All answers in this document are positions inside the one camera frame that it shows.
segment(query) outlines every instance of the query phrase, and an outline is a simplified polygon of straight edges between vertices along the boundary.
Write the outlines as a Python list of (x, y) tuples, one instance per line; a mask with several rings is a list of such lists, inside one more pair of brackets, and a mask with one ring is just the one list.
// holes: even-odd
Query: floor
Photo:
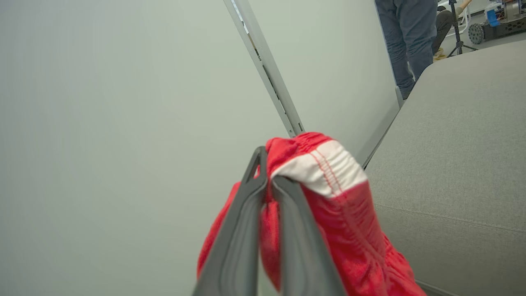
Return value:
[[(479, 15), (472, 17), (470, 24), (483, 23), (484, 21), (485, 21), (484, 14), (479, 14)], [(520, 40), (526, 40), (526, 32), (509, 35), (506, 37), (502, 37), (502, 38), (498, 38), (498, 39), (494, 39), (490, 41), (483, 41), (481, 44), (473, 44), (469, 40), (468, 30), (466, 30), (464, 33), (460, 34), (460, 40), (464, 41), (465, 45), (468, 45), (468, 46), (471, 46), (477, 49), (482, 49), (482, 48), (487, 48), (487, 47), (496, 46), (500, 44), (515, 42), (515, 41), (520, 41)], [(455, 48), (456, 43), (457, 41), (454, 35), (446, 37), (446, 39), (444, 39), (441, 45), (441, 47), (444, 49), (444, 54), (449, 55), (449, 53)], [(462, 51), (464, 53), (467, 53), (467, 52), (470, 52), (471, 50), (467, 48), (463, 48)]]

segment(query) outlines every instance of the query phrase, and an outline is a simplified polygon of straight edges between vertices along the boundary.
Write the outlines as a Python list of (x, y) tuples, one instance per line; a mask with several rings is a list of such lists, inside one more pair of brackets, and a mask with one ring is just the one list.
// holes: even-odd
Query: dark pants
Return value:
[(451, 29), (453, 25), (453, 20), (451, 11), (444, 10), (437, 14), (437, 37), (435, 37), (432, 45), (433, 54), (437, 53), (440, 48), (440, 44), (442, 44), (442, 41), (444, 41), (449, 29)]
[(407, 98), (424, 69), (433, 63), (437, 0), (375, 0), (394, 79)]

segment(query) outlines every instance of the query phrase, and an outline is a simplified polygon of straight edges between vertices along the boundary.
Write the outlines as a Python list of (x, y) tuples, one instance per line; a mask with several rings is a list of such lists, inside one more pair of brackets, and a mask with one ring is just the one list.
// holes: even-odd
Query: gray upholstery fabric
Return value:
[(369, 162), (382, 229), (416, 278), (526, 295), (526, 41), (431, 65)]

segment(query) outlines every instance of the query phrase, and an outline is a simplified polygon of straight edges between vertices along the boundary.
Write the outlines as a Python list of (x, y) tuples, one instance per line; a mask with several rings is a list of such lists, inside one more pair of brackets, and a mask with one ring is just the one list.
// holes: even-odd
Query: black tripod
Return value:
[(453, 27), (455, 28), (455, 37), (457, 38), (457, 45), (455, 48), (451, 51), (451, 53), (448, 55), (448, 57), (452, 56), (455, 50), (458, 50), (457, 55), (462, 54), (462, 48), (466, 47), (473, 51), (476, 51), (476, 48), (464, 45), (464, 41), (460, 40), (460, 33), (459, 33), (459, 23), (457, 22), (457, 14), (455, 11), (455, 3), (456, 0), (449, 0), (449, 5), (451, 6), (451, 12), (453, 12)]

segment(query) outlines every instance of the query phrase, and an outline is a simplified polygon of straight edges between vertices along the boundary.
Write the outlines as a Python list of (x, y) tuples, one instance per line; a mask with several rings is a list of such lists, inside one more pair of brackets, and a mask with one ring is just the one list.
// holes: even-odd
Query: blue pants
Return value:
[(404, 99), (433, 63), (431, 45), (437, 35), (437, 0), (375, 0), (386, 39), (394, 79)]

